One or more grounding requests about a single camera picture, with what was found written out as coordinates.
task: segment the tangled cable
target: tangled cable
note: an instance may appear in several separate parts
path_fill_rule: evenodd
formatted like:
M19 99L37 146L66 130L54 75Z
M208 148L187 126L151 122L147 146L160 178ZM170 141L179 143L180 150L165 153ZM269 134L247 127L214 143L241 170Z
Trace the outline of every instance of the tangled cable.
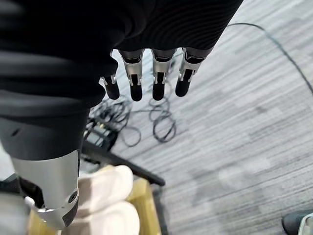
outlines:
M149 100L149 107L150 109L140 109L140 110L133 110L133 102L130 101L126 96L121 95L118 101L105 99L103 100L95 109L92 111L91 116L103 123L107 127L117 131L124 142L124 144L128 147L134 147L138 145L141 141L141 131L139 128L135 126L129 125L129 120L131 116L138 114L138 113L149 113L149 120L152 122L152 134L153 137L159 143L165 143L171 141L177 131L176 121L173 118L173 115L170 111L170 101L169 97L173 92L171 84L166 81L165 83L169 86L170 93L164 96L164 99L161 103L154 104L153 98ZM168 121L170 123L169 128L166 130L166 134L161 134L158 131L159 125L164 122ZM122 130L129 129L137 132L138 140L135 143L129 144L127 143Z
M246 23L246 22L232 23L232 24L227 25L227 27L231 27L231 26L235 26L235 25L247 25L247 26L251 26L251 27L257 28L260 31L263 31L265 36L269 40L271 40L277 46L277 48L283 53L283 55L294 65L294 67L296 68L296 70L299 72L299 74L301 75L302 79L306 83L307 87L309 88L311 94L313 95L313 87L310 84L308 78L306 77L306 75L304 75L303 71L300 69L299 65L295 62L295 60L284 49L283 45L277 39L275 39L273 37L273 35L271 35L265 28L263 28L263 27L261 27L261 26L259 26L257 24L253 24L253 23Z

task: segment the gray carpet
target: gray carpet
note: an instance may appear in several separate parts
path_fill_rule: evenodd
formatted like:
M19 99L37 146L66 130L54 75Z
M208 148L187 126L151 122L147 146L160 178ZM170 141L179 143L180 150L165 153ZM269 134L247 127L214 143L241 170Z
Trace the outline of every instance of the gray carpet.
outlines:
M313 82L313 1L246 0L232 22L260 24ZM144 90L152 83L145 52ZM175 87L179 65L169 77ZM129 85L120 63L117 79ZM147 92L134 110L148 108ZM169 234L281 235L281 217L313 208L313 96L264 34L227 28L184 98L170 97L178 135L159 144L146 113L141 143L113 152L166 180L161 202ZM123 132L132 143L132 130Z

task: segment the robotic hand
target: robotic hand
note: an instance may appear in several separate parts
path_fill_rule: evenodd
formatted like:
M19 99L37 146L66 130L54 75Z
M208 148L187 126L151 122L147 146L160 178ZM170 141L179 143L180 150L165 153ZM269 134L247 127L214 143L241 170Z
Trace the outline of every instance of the robotic hand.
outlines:
M89 109L119 97L111 58L124 60L133 100L142 97L142 53L153 58L153 97L164 95L172 56L176 86L192 76L242 0L0 0L0 139L25 202L62 229L75 217L79 154Z

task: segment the shoe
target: shoe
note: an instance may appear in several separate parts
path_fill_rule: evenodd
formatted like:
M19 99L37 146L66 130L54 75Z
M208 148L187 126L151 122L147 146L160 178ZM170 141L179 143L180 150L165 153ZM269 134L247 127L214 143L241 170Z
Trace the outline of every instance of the shoe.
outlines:
M61 235L139 235L140 221L136 208L117 202L85 218L76 218Z
M313 213L313 210L298 211L287 214L283 220L283 228L287 235L298 235L301 220L308 214Z
M119 201L124 201L133 189L133 173L119 165L84 176L78 181L79 201L76 218L88 216Z

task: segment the black fingertip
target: black fingertip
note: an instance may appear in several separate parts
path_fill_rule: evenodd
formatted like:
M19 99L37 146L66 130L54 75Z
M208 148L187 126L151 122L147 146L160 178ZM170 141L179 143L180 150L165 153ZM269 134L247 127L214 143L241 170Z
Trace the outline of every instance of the black fingertip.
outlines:
M131 86L131 96L133 101L140 101L142 98L142 89L141 85L133 85Z
M164 84L162 83L157 83L153 84L153 89L152 89L152 97L153 99L159 101L162 100L164 97Z
M183 97L187 94L189 90L190 82L181 81L180 79L177 81L175 93L178 97Z
M106 89L107 89L107 93L108 93L108 97L110 99L118 99L119 98L119 88L117 83L108 83L106 85Z
M189 79L192 77L192 73L192 70L186 70L183 80L181 81L180 78L177 80L175 93L178 97L183 97L187 94L190 86Z

